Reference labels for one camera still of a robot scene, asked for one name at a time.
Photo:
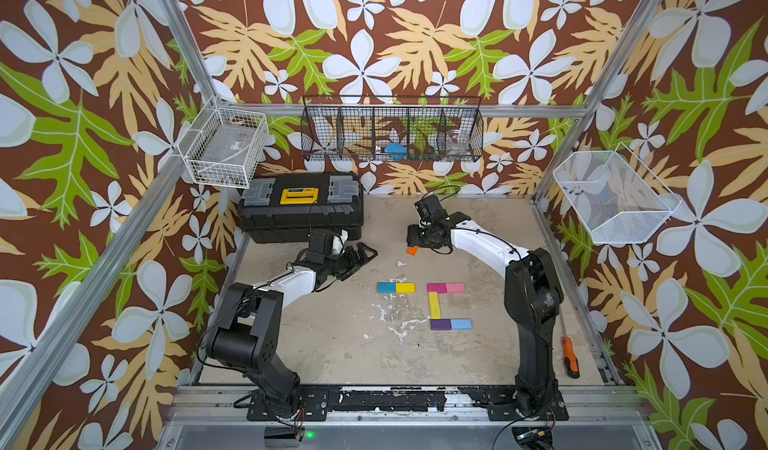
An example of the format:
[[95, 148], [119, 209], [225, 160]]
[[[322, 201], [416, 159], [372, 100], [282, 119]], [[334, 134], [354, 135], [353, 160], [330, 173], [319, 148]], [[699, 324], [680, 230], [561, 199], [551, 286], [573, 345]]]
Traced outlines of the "long yellow block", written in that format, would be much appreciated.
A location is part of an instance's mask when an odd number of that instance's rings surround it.
[[442, 318], [442, 314], [441, 314], [441, 309], [439, 304], [439, 294], [436, 292], [429, 292], [428, 300], [429, 300], [430, 319], [440, 320]]

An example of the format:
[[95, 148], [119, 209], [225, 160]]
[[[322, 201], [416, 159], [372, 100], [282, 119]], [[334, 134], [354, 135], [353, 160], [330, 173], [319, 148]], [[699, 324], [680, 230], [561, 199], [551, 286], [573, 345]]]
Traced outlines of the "purple block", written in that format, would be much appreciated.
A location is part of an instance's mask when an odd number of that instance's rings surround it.
[[451, 319], [430, 319], [429, 323], [432, 331], [448, 331], [452, 329]]

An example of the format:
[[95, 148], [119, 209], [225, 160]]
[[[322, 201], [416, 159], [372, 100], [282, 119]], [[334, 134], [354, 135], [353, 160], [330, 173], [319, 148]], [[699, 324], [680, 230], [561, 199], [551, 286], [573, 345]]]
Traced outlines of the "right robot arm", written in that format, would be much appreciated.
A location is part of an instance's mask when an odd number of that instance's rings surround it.
[[519, 367], [511, 408], [532, 418], [557, 403], [553, 332], [563, 291], [547, 250], [513, 245], [482, 228], [468, 215], [448, 213], [440, 198], [428, 194], [414, 207], [419, 222], [407, 229], [410, 247], [435, 252], [462, 250], [504, 278], [504, 308], [518, 328]]

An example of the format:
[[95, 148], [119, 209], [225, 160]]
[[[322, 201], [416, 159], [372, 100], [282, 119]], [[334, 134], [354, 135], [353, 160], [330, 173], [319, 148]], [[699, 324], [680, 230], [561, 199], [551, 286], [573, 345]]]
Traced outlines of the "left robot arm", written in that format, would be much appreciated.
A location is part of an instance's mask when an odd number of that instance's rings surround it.
[[223, 308], [201, 339], [205, 356], [253, 382], [268, 415], [297, 415], [300, 377], [277, 354], [283, 310], [350, 278], [377, 256], [365, 243], [348, 244], [345, 232], [312, 231], [308, 247], [283, 273], [263, 283], [234, 283], [226, 289]]

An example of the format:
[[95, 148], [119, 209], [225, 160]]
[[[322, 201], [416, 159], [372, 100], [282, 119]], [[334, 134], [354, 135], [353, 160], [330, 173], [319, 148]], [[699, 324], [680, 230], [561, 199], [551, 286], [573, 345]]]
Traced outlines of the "light blue block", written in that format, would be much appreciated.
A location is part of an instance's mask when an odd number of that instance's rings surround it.
[[454, 318], [450, 320], [452, 330], [471, 330], [473, 328], [470, 319]]

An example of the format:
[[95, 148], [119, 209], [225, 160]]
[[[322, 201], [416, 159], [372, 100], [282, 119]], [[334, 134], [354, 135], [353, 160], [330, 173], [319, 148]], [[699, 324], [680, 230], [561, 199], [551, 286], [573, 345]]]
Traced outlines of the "teal block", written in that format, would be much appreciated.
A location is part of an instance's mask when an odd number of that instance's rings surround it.
[[395, 294], [397, 292], [397, 284], [392, 282], [378, 282], [377, 292], [379, 294]]

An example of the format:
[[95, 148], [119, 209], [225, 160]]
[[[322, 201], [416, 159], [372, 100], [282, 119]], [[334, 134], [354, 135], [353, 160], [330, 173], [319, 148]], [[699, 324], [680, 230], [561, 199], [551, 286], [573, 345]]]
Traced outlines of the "pink block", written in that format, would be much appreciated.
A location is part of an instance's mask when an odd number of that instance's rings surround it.
[[466, 291], [464, 283], [447, 283], [445, 287], [447, 293], [464, 293]]

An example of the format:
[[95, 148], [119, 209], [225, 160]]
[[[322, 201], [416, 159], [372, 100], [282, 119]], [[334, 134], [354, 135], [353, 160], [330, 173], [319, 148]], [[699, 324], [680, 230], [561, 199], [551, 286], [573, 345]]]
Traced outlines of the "magenta block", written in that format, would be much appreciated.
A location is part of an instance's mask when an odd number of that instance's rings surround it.
[[427, 285], [427, 291], [429, 293], [446, 293], [447, 292], [447, 285], [443, 283], [429, 283]]

